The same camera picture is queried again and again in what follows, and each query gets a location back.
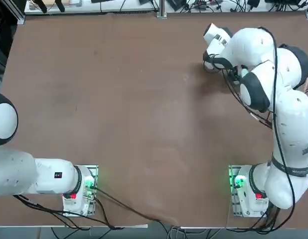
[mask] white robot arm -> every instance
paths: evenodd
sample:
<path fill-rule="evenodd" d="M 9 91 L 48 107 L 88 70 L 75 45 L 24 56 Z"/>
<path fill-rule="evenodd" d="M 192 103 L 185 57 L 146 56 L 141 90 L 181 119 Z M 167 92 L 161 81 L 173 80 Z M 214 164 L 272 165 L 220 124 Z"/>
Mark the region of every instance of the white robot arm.
<path fill-rule="evenodd" d="M 275 48 L 272 36 L 261 28 L 231 33 L 210 24 L 204 33 L 208 69 L 240 69 L 240 98 L 260 112 L 273 110 Z M 308 97 L 294 90 L 308 77 L 308 57 L 297 47 L 277 48 L 276 125 L 296 202 L 308 188 Z M 250 72 L 241 66 L 254 67 Z M 293 196 L 273 130 L 271 162 L 241 167 L 235 180 L 243 216 L 259 217 L 268 200 L 287 209 Z"/>
<path fill-rule="evenodd" d="M 34 158 L 1 146 L 16 133 L 18 115 L 11 101 L 0 94 L 0 196 L 62 194 L 63 210 L 88 215 L 95 179 L 85 166 L 62 159 Z"/>

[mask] green led light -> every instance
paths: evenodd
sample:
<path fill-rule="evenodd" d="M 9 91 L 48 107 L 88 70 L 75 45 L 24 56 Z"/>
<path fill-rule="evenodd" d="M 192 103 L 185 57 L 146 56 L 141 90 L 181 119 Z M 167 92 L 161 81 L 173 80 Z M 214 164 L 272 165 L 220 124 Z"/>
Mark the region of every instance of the green led light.
<path fill-rule="evenodd" d="M 244 185 L 244 181 L 246 180 L 246 177 L 243 175 L 237 175 L 235 178 L 235 184 L 239 187 L 242 187 Z"/>

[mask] floor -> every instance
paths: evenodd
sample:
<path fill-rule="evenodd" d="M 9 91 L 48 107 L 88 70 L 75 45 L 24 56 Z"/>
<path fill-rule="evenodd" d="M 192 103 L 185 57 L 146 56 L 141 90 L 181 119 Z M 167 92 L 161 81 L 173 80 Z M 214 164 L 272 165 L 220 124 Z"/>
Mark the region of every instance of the floor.
<path fill-rule="evenodd" d="M 72 229 L 66 228 L 54 228 L 55 233 L 60 239 L 66 237 L 69 233 L 73 232 Z M 98 239 L 105 232 L 107 232 L 107 228 L 92 228 L 90 231 L 83 232 L 79 231 L 68 237 L 70 239 Z M 200 232 L 202 230 L 187 230 L 188 232 Z M 51 228 L 41 228 L 40 237 L 38 237 L 38 228 L 0 228 L 0 239 L 14 239 L 18 238 L 19 235 L 23 235 L 23 238 L 27 239 L 55 239 L 56 237 L 53 235 Z M 201 235 L 188 235 L 188 239 L 205 239 L 207 236 L 207 232 Z M 269 235 L 263 236 L 256 233 L 233 233 L 225 230 L 221 230 L 214 239 L 308 239 L 308 230 L 296 230 L 296 229 L 280 229 L 277 232 L 273 232 Z M 124 229 L 122 231 L 112 231 L 108 233 L 104 239 L 165 239 L 166 232 L 162 229 L 162 227 L 156 223 L 149 224 L 148 229 Z"/>

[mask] white shelf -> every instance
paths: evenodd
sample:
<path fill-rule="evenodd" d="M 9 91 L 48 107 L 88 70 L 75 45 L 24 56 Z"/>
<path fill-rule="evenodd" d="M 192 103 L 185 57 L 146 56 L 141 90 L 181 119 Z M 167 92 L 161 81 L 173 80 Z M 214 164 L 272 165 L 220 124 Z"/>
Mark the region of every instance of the white shelf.
<path fill-rule="evenodd" d="M 239 0 L 239 1 L 240 1 L 239 4 L 240 4 L 241 6 L 243 6 L 244 1 L 243 1 L 243 0 Z M 188 1 L 189 6 L 191 6 L 191 4 L 192 4 L 193 2 L 195 2 L 195 0 L 189 0 L 189 1 Z M 221 5 L 221 9 L 222 9 L 223 12 L 230 12 L 230 9 L 231 9 L 231 8 L 232 8 L 232 9 L 235 9 L 235 7 L 236 7 L 236 3 L 235 3 L 235 2 L 231 2 L 231 1 L 229 1 L 229 0 L 224 0 L 222 3 L 220 3 L 220 5 Z M 217 9 L 216 9 L 216 8 L 217 8 L 217 5 L 209 5 L 209 4 L 208 4 L 208 6 L 210 6 L 215 12 L 220 12 L 220 10 L 217 10 Z M 266 3 L 264 0 L 260 0 L 258 7 L 257 7 L 257 8 L 253 8 L 253 9 L 251 10 L 251 12 L 267 12 L 267 11 L 269 11 L 272 7 L 273 7 L 273 4 L 272 4 L 272 3 Z M 307 7 L 308 7 L 308 5 L 305 6 L 305 7 L 303 7 L 303 8 L 300 8 L 299 11 L 300 11 L 300 10 L 305 10 Z M 168 4 L 168 2 L 165 2 L 165 11 L 166 11 L 167 13 L 180 12 L 180 11 L 182 10 L 182 8 L 179 9 L 178 11 L 174 11 L 174 9 Z M 248 11 L 248 10 L 249 10 L 249 5 L 246 4 L 246 11 Z M 292 11 L 292 10 L 287 6 L 286 11 Z M 206 10 L 201 10 L 201 12 L 199 12 L 199 10 L 197 10 L 197 9 L 191 9 L 191 13 L 208 13 L 208 12 L 212 12 L 212 10 L 207 8 Z"/>
<path fill-rule="evenodd" d="M 24 13 L 26 15 L 33 14 L 67 14 L 67 13 L 93 13 L 93 12 L 111 12 L 111 11 L 119 11 L 124 0 L 112 0 L 105 1 L 102 3 L 91 3 L 91 0 L 81 0 L 81 3 L 78 3 L 78 0 L 71 0 L 70 5 L 65 7 L 65 12 L 60 12 L 59 8 L 55 4 L 51 9 L 50 6 L 47 6 L 47 13 L 43 13 L 40 9 L 36 9 L 34 7 L 30 8 L 30 3 L 27 1 Z M 155 8 L 158 6 L 158 0 L 154 0 L 157 4 L 155 4 Z M 154 10 L 153 5 L 148 2 L 143 5 L 140 5 L 139 0 L 126 0 L 122 11 L 142 11 L 142 10 Z"/>
<path fill-rule="evenodd" d="M 26 15 L 31 15 L 31 14 L 49 15 L 49 14 L 59 14 L 59 13 L 100 12 L 100 3 L 99 2 L 98 3 L 91 3 L 91 0 L 82 0 L 81 4 L 76 4 L 77 2 L 78 2 L 77 0 L 75 0 L 75 1 L 72 0 L 72 1 L 70 1 L 70 6 L 64 5 L 65 12 L 60 12 L 59 8 L 55 4 L 51 9 L 50 9 L 50 6 L 46 6 L 48 11 L 47 11 L 47 13 L 43 13 L 40 9 L 30 8 L 31 4 L 30 4 L 29 1 L 27 1 L 25 8 L 24 8 L 24 13 Z"/>
<path fill-rule="evenodd" d="M 124 0 L 113 0 L 113 1 L 105 1 L 101 3 L 102 11 L 119 11 Z M 157 9 L 158 0 L 154 0 L 155 8 Z M 148 2 L 143 5 L 140 5 L 139 0 L 126 0 L 122 11 L 143 11 L 143 10 L 154 10 L 153 5 Z"/>

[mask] brown board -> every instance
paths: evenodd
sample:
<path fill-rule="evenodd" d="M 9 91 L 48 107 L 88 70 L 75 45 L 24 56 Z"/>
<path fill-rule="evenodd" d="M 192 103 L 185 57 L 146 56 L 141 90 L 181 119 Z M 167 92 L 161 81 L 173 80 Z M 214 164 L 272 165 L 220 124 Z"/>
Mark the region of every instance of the brown board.
<path fill-rule="evenodd" d="M 101 188 L 173 225 L 250 226 L 254 220 L 228 219 L 227 169 L 268 161 L 272 132 L 235 101 L 221 75 L 203 70 L 211 22 L 232 32 L 262 25 L 278 44 L 308 54 L 304 13 L 29 17 L 17 28 L 2 86 L 19 113 L 8 146 L 98 164 Z M 59 195 L 31 198 L 62 208 Z M 100 199 L 113 224 L 147 222 Z M 103 218 L 100 209 L 95 217 Z M 287 227 L 308 228 L 307 217 L 308 191 Z M 60 224 L 0 197 L 0 225 Z"/>

